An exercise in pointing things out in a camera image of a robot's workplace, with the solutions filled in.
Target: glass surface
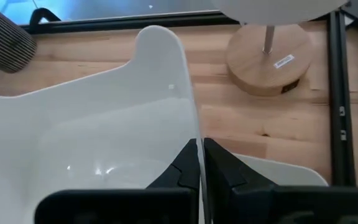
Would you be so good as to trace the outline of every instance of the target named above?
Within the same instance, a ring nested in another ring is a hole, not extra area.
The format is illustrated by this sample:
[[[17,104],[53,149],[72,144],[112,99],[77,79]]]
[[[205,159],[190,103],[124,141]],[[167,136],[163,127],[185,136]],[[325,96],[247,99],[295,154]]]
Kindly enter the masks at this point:
[[[215,9],[210,0],[0,0],[0,12],[16,24],[28,24],[38,7],[63,21]]]

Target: white lamp shade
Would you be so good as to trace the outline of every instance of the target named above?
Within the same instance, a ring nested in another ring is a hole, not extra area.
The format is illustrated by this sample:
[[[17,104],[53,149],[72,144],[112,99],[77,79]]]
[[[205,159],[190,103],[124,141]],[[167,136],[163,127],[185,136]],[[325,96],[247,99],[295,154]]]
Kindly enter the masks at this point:
[[[261,25],[296,24],[316,19],[347,0],[212,0],[223,14],[239,22]]]

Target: wooden table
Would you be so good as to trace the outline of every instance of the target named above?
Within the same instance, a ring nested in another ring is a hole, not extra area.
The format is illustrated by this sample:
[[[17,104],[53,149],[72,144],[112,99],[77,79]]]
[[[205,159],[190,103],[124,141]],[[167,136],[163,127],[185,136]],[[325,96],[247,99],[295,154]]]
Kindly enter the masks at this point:
[[[270,98],[248,95],[226,75],[225,49],[239,26],[172,30],[186,48],[204,136],[232,152],[309,167],[330,180],[326,23],[301,26],[315,47],[311,67],[296,90]],[[0,72],[0,95],[16,96],[123,65],[132,57],[137,33],[38,35],[37,55],[27,68]],[[347,50],[358,183],[358,30],[347,32]]]

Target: label sticker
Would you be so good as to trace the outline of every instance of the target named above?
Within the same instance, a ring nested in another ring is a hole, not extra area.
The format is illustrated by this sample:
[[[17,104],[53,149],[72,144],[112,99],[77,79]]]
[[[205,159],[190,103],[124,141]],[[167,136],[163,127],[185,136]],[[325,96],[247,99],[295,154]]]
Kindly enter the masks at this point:
[[[279,69],[279,68],[283,67],[284,65],[290,63],[294,59],[295,59],[295,57],[293,55],[288,55],[285,58],[279,60],[277,63],[275,63],[274,67]]]

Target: black metal frame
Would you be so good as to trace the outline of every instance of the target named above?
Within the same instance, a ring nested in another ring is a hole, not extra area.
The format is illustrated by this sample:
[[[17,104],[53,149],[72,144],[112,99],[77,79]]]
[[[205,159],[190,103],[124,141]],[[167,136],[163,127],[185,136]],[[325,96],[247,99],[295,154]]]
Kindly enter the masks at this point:
[[[317,20],[328,21],[332,183],[333,185],[356,186],[343,14],[340,11],[336,11]],[[22,26],[22,28],[30,34],[56,34],[79,31],[140,29],[149,25],[180,27],[222,24],[237,24],[237,22],[227,18],[220,12],[196,12],[91,21],[49,22],[37,25],[33,23],[28,26]]]

